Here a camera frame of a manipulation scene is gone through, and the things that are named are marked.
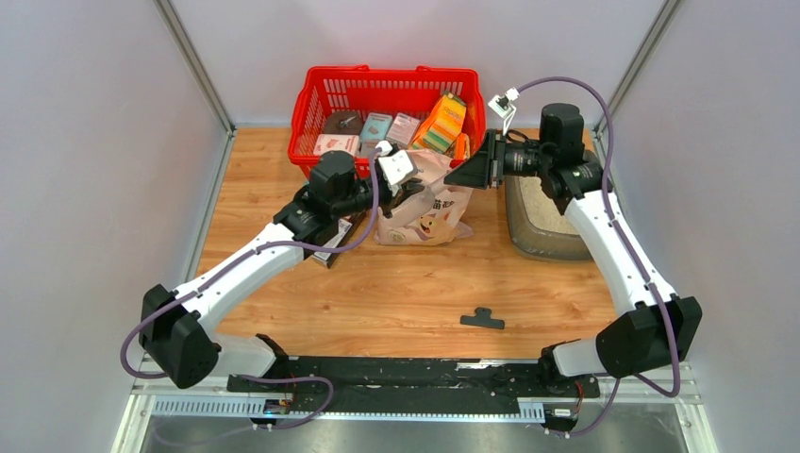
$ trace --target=wooden surface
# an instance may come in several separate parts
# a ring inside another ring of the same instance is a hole
[[[289,137],[288,129],[240,129],[200,273],[249,242],[305,182],[286,156]],[[544,346],[596,334],[614,318],[596,266],[520,257],[504,193],[473,193],[462,217],[472,238],[436,247],[369,239],[331,270],[307,260],[253,293],[219,331],[266,333],[291,355],[494,359],[535,359]],[[506,328],[462,326],[476,307]]]

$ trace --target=black bracket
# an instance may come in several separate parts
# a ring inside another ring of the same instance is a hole
[[[175,300],[156,285],[144,295],[142,319]],[[187,389],[208,376],[219,359],[219,345],[182,305],[159,316],[142,329],[139,344],[164,370],[178,389]]]
[[[461,323],[464,326],[487,327],[487,328],[506,328],[506,322],[502,319],[492,319],[492,310],[478,307],[475,309],[475,316],[461,316]]]
[[[597,334],[597,355],[608,373],[624,378],[670,364],[666,329],[675,333],[678,359],[686,353],[700,325],[703,311],[694,297],[666,302],[672,325],[666,327],[657,306],[644,306],[620,316]]]

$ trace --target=white wall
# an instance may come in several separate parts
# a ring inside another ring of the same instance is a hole
[[[152,2],[2,3],[0,450],[108,451],[223,145]]]
[[[287,125],[306,70],[467,67],[484,97],[542,76],[573,76],[611,96],[662,0],[174,0],[237,124]],[[578,87],[536,89],[518,126],[542,106],[600,109]]]
[[[704,318],[690,353],[720,451],[796,451],[800,3],[689,0],[616,120],[650,256]]]

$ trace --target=red basket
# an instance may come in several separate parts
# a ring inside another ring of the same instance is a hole
[[[417,66],[415,70],[370,69],[367,65],[316,66],[308,70],[306,85],[297,96],[292,114],[292,139],[289,160],[303,173],[319,161],[313,155],[317,136],[325,119],[338,110],[357,110],[362,119],[370,112],[395,115],[405,113],[424,120],[444,92],[452,92],[467,104],[462,131],[477,149],[486,132],[483,97],[477,73],[470,69],[444,69]],[[453,159],[452,167],[463,160]],[[362,177],[370,174],[367,159],[357,158]]]

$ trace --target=plastic bag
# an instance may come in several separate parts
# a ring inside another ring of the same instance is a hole
[[[425,192],[412,196],[397,208],[406,211],[403,215],[391,219],[380,216],[375,240],[385,245],[439,245],[472,236],[472,229],[460,219],[473,190],[443,183],[450,172],[451,159],[429,149],[409,149],[408,154],[419,169],[417,177],[426,185]],[[408,210],[414,220],[397,225],[396,219],[409,218]]]

